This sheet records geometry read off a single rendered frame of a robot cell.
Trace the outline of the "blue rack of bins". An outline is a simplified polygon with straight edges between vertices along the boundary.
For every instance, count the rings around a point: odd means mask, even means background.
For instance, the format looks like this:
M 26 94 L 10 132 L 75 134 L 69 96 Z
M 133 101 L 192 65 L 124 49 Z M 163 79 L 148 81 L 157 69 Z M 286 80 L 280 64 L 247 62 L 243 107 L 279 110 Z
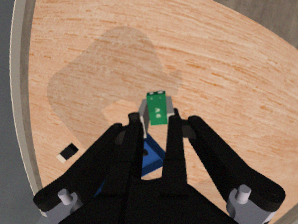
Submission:
M 147 156 L 143 156 L 143 164 L 142 164 L 142 175 L 141 177 L 163 167 L 163 160 L 165 159 L 165 151 L 160 147 L 160 145 L 147 134 L 147 138 L 145 139 L 144 149 L 148 151 Z M 94 196 L 101 192 L 102 186 L 104 182 L 101 184 L 100 188 L 96 192 Z

